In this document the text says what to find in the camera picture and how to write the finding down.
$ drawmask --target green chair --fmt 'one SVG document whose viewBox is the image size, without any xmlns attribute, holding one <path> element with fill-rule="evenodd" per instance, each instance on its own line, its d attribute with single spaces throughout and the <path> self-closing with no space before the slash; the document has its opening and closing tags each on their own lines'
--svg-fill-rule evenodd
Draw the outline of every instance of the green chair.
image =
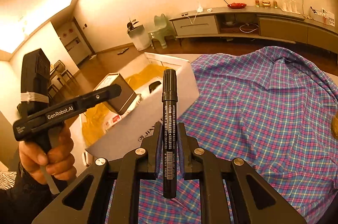
<svg viewBox="0 0 338 224">
<path fill-rule="evenodd" d="M 162 48 L 167 47 L 167 43 L 164 39 L 165 36 L 176 36 L 175 31 L 172 29 L 168 19 L 162 13 L 161 16 L 154 17 L 155 27 L 153 30 L 148 31 L 151 40 L 151 46 L 154 48 L 153 39 L 159 40 Z"/>
</svg>

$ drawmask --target cabinet drawer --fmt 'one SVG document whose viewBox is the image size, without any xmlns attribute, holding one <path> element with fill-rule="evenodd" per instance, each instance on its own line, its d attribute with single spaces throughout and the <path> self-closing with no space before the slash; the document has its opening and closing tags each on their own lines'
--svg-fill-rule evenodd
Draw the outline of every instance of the cabinet drawer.
<svg viewBox="0 0 338 224">
<path fill-rule="evenodd" d="M 338 35 L 317 27 L 309 27 L 308 44 L 338 53 Z"/>
<path fill-rule="evenodd" d="M 304 23 L 260 16 L 259 24 L 261 36 L 307 43 L 308 26 Z"/>
<path fill-rule="evenodd" d="M 214 15 L 196 17 L 193 24 L 186 17 L 173 21 L 178 36 L 184 35 L 203 35 L 203 34 L 218 34 L 216 18 Z"/>
</svg>

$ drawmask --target red plate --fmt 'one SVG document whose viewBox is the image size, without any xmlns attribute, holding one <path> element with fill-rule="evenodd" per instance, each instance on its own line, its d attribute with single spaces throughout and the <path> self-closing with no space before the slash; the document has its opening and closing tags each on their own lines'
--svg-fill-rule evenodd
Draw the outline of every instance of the red plate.
<svg viewBox="0 0 338 224">
<path fill-rule="evenodd" d="M 232 3 L 230 5 L 228 5 L 228 7 L 230 8 L 245 8 L 246 7 L 246 4 L 243 4 L 243 3 Z"/>
</svg>

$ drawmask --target zebra print fabric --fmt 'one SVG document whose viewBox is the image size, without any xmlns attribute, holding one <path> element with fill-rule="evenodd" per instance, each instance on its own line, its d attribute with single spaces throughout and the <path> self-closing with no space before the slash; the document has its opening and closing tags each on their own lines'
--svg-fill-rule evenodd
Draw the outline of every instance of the zebra print fabric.
<svg viewBox="0 0 338 224">
<path fill-rule="evenodd" d="M 0 172 L 0 189 L 9 190 L 14 187 L 16 172 Z"/>
</svg>

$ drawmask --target metal screw head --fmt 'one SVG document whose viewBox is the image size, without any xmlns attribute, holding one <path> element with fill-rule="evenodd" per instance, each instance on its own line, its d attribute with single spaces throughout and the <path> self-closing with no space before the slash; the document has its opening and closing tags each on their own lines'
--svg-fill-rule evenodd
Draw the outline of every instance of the metal screw head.
<svg viewBox="0 0 338 224">
<path fill-rule="evenodd" d="M 138 155 L 142 155 L 146 153 L 146 150 L 144 148 L 138 148 L 136 149 L 135 153 Z"/>
<path fill-rule="evenodd" d="M 204 153 L 204 150 L 202 148 L 197 148 L 194 150 L 194 153 L 202 155 Z"/>
<path fill-rule="evenodd" d="M 234 163 L 235 163 L 235 165 L 237 165 L 237 166 L 241 166 L 241 165 L 244 164 L 244 160 L 243 160 L 242 158 L 235 158 L 235 159 L 234 159 Z"/>
<path fill-rule="evenodd" d="M 105 159 L 104 158 L 98 158 L 95 160 L 95 164 L 98 166 L 102 166 L 105 164 Z"/>
</svg>

